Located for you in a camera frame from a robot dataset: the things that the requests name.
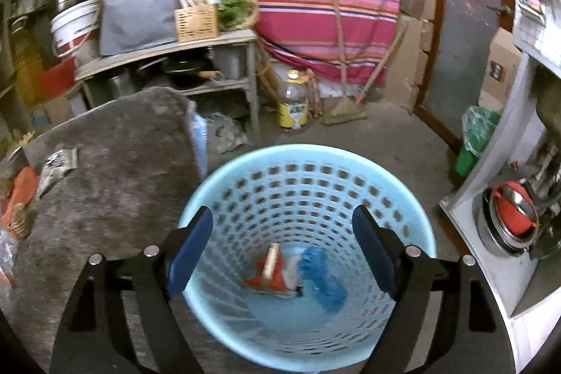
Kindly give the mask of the light blue plastic basket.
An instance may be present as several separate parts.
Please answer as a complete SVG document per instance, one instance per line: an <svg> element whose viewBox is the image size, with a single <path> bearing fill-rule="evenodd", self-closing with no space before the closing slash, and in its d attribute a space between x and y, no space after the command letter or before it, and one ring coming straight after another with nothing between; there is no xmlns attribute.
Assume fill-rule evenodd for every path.
<svg viewBox="0 0 561 374"><path fill-rule="evenodd" d="M306 372L366 360L394 301L353 234L358 206L404 244L437 252L418 200L364 157L290 144L234 159L183 211L181 227L203 207L213 219L184 300L224 346L262 366Z"/></svg>

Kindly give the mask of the clear plastic wrapper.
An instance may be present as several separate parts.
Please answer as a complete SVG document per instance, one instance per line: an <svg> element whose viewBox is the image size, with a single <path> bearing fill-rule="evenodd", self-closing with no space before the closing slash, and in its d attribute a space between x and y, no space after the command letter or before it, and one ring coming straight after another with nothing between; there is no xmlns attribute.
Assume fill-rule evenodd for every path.
<svg viewBox="0 0 561 374"><path fill-rule="evenodd" d="M14 285L13 266L19 242L8 231L0 233L0 276L1 287L12 288Z"/></svg>

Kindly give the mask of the grey cloth cover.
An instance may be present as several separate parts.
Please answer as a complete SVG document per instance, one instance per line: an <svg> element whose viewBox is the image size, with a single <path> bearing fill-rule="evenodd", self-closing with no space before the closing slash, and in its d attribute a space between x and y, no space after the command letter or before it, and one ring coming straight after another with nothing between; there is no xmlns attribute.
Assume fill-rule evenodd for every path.
<svg viewBox="0 0 561 374"><path fill-rule="evenodd" d="M179 0L103 0L100 54L112 56L177 40Z"/></svg>

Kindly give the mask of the red lidded steel pot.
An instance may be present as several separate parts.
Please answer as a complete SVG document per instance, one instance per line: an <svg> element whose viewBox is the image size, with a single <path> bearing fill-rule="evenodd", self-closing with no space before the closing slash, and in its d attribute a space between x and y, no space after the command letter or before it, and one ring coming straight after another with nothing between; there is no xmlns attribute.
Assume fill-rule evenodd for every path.
<svg viewBox="0 0 561 374"><path fill-rule="evenodd" d="M540 232L539 215L521 184L493 184L478 202L476 229L488 252L497 257L530 252Z"/></svg>

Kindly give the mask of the red white snack packet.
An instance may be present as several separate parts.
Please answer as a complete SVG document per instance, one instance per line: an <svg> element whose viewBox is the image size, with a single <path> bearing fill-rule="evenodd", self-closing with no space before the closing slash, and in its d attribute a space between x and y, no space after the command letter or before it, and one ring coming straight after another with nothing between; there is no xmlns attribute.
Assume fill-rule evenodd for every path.
<svg viewBox="0 0 561 374"><path fill-rule="evenodd" d="M266 255L255 264L256 274L243 280L243 285L260 294L279 298L294 298L302 295L303 280L299 273L300 255L284 255L282 245L273 243Z"/></svg>

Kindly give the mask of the cardboard box by door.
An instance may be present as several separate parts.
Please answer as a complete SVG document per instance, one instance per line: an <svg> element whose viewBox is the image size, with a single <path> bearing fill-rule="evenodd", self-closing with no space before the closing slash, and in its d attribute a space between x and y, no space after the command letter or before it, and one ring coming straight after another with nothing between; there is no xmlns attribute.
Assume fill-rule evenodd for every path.
<svg viewBox="0 0 561 374"><path fill-rule="evenodd" d="M512 89L522 52L513 43L513 34L500 27L490 44L478 105L501 113Z"/></svg>

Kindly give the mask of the orange plastic bag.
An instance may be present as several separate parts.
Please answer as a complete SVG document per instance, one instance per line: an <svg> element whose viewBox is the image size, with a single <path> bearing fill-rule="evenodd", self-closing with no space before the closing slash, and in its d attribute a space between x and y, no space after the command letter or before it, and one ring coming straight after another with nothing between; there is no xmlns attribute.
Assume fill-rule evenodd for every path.
<svg viewBox="0 0 561 374"><path fill-rule="evenodd" d="M35 170L24 167L13 181L13 190L8 199L7 209L1 217L2 226L8 229L12 221L12 214L17 204L27 205L33 198L39 184L39 177Z"/></svg>

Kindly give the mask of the blue plastic bag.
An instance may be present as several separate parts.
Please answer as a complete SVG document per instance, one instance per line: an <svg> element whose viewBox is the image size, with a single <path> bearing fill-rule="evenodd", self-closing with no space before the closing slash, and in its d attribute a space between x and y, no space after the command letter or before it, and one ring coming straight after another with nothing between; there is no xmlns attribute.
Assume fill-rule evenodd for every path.
<svg viewBox="0 0 561 374"><path fill-rule="evenodd" d="M300 255L298 271L324 311L338 313L343 308L348 293L342 283L331 274L324 251L315 246L306 248Z"/></svg>

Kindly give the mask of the wooden framed door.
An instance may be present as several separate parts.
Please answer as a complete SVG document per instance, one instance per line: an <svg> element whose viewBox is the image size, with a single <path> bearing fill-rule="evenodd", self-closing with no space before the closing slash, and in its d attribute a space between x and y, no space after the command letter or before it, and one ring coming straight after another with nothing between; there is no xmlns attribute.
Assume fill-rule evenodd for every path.
<svg viewBox="0 0 561 374"><path fill-rule="evenodd" d="M435 0L432 46L414 114L458 151L461 117L476 104L490 43L513 27L514 0Z"/></svg>

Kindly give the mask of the floral tablecloth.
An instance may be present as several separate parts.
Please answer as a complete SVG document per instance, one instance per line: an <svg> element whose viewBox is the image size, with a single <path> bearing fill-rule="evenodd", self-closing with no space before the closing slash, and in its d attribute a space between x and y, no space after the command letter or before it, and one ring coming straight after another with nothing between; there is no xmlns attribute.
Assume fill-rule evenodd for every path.
<svg viewBox="0 0 561 374"><path fill-rule="evenodd" d="M187 118L199 175L201 178L205 178L207 175L207 124L198 113L196 102L191 100L187 101Z"/></svg>

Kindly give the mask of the brown crumpled paper cup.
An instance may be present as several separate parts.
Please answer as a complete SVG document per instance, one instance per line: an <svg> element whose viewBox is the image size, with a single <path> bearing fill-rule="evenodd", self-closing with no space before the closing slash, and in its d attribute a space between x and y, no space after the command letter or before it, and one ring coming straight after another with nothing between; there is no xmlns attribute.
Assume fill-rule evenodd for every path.
<svg viewBox="0 0 561 374"><path fill-rule="evenodd" d="M28 216L27 205L17 203L12 207L11 220L8 223L8 231L17 239L26 239L31 233L31 220Z"/></svg>

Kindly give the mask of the white plastic bucket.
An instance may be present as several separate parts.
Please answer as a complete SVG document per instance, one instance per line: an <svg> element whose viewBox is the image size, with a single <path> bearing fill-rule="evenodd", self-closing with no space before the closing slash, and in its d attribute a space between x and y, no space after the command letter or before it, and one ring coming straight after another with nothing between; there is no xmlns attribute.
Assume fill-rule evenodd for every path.
<svg viewBox="0 0 561 374"><path fill-rule="evenodd" d="M101 3L87 0L67 8L50 21L52 52L60 59L68 57L91 41L98 41Z"/></svg>

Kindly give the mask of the woven utensil holder box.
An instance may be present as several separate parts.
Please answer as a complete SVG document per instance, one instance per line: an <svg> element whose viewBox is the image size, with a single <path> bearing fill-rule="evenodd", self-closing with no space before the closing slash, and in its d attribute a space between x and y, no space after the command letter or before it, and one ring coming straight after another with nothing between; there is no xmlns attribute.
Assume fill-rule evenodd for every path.
<svg viewBox="0 0 561 374"><path fill-rule="evenodd" d="M213 39L219 35L217 0L179 0L174 11L179 42Z"/></svg>

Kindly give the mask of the red plastic basin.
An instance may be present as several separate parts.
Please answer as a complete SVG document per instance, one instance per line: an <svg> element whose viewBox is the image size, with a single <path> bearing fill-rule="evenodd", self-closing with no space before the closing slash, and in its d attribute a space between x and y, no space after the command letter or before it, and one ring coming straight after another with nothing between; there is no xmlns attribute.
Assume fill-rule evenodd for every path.
<svg viewBox="0 0 561 374"><path fill-rule="evenodd" d="M48 98L56 98L74 86L75 62L72 58L64 59L57 66L42 73L38 83Z"/></svg>

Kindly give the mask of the grey low shelf table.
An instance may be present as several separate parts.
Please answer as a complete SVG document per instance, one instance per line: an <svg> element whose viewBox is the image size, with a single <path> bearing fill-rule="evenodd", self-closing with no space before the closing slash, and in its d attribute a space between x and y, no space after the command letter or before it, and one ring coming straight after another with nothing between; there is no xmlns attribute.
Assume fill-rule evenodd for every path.
<svg viewBox="0 0 561 374"><path fill-rule="evenodd" d="M141 88L168 86L183 95L201 96L229 90L245 95L252 139L261 141L256 52L258 36L251 29L222 32L211 39L166 43L98 58L76 70L93 106L109 99L108 85L119 75Z"/></svg>

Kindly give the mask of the green plastic bag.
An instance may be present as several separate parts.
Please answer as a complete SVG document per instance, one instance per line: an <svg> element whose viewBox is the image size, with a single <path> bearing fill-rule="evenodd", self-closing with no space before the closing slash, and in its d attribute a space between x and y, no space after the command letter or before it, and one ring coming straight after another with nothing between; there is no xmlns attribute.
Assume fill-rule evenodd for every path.
<svg viewBox="0 0 561 374"><path fill-rule="evenodd" d="M454 170L467 177L487 148L501 115L490 108L471 106L462 115L462 145Z"/></svg>

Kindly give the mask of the black white snack wrapper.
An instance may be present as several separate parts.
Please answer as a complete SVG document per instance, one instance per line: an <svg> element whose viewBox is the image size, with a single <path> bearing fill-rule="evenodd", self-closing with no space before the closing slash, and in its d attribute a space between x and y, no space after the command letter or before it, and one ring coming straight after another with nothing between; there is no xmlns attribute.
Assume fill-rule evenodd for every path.
<svg viewBox="0 0 561 374"><path fill-rule="evenodd" d="M78 148L56 151L46 160L39 178L37 197L42 198L67 174L78 168Z"/></svg>

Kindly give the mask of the green leafy vegetables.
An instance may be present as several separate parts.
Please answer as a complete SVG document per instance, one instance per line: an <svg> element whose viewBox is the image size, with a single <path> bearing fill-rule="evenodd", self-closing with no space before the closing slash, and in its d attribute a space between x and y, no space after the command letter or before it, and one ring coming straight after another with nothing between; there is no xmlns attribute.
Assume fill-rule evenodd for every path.
<svg viewBox="0 0 561 374"><path fill-rule="evenodd" d="M217 15L219 31L253 28L259 22L258 0L219 0Z"/></svg>

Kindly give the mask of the yellow label oil bottle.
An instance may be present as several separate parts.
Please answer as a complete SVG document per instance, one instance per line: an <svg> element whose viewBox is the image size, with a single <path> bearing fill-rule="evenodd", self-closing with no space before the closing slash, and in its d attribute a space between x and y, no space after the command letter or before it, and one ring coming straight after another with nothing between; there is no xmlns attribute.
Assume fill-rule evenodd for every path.
<svg viewBox="0 0 561 374"><path fill-rule="evenodd" d="M287 72L278 108L278 121L282 129L301 129L308 122L307 82L308 78L299 70L290 69Z"/></svg>

